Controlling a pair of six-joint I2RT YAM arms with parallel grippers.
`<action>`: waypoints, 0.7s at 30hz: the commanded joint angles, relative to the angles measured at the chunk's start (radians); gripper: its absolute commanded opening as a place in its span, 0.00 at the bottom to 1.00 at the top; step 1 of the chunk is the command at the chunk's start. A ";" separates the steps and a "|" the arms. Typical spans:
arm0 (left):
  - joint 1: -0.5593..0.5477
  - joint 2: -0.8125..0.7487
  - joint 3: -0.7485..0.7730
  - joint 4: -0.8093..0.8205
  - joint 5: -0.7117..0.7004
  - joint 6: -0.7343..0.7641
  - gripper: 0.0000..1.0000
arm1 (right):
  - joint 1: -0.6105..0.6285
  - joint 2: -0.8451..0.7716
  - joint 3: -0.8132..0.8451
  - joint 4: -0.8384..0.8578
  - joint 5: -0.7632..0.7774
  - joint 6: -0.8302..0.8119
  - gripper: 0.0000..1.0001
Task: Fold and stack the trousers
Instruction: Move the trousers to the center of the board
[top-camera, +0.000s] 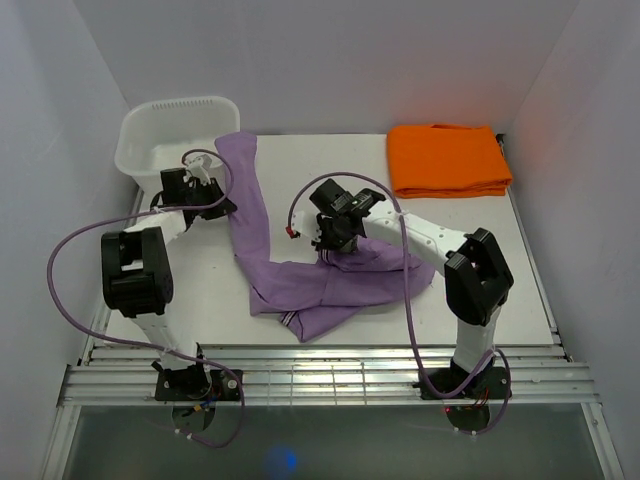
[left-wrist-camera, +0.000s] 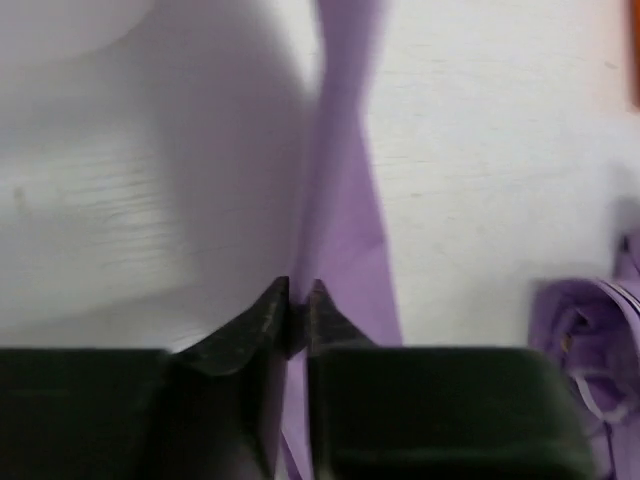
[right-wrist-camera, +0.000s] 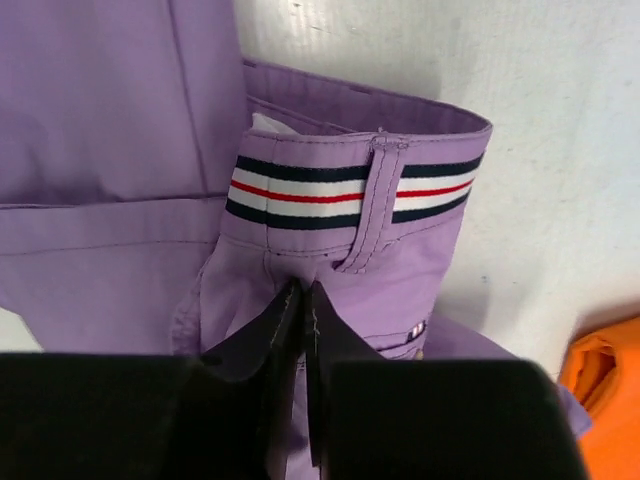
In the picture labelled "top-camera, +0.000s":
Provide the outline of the purple trousers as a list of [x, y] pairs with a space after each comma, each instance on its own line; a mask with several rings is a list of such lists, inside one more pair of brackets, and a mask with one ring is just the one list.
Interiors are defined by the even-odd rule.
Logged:
[[232, 250], [249, 284], [249, 312], [279, 320], [301, 343], [317, 340], [368, 307], [387, 306], [418, 295], [435, 276], [428, 263], [405, 257], [400, 248], [376, 239], [359, 240], [353, 254], [321, 251], [292, 241], [272, 247], [271, 212], [285, 213], [294, 190], [331, 172], [324, 146], [292, 156], [269, 154], [262, 139], [247, 132], [215, 141], [231, 168], [229, 217]]

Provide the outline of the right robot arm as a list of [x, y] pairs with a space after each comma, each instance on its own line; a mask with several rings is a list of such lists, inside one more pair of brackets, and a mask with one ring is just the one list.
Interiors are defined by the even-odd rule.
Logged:
[[444, 279], [446, 304], [457, 319], [450, 365], [432, 374], [421, 369], [417, 388], [425, 398], [474, 397], [488, 384], [494, 364], [494, 334], [514, 278], [495, 236], [484, 228], [451, 230], [401, 209], [380, 184], [352, 194], [328, 175], [309, 200], [317, 214], [310, 225], [289, 216], [295, 233], [320, 251], [355, 251], [372, 237], [416, 256]]

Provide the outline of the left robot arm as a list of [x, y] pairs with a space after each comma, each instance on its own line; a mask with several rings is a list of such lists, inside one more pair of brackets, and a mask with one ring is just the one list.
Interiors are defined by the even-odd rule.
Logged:
[[160, 173], [161, 190], [150, 203], [152, 214], [125, 230], [101, 237], [102, 289], [106, 305], [131, 320], [146, 341], [160, 347], [151, 367], [157, 372], [158, 401], [235, 401], [237, 374], [212, 369], [186, 320], [169, 308], [174, 279], [167, 245], [193, 222], [215, 220], [236, 211], [216, 179], [201, 167]]

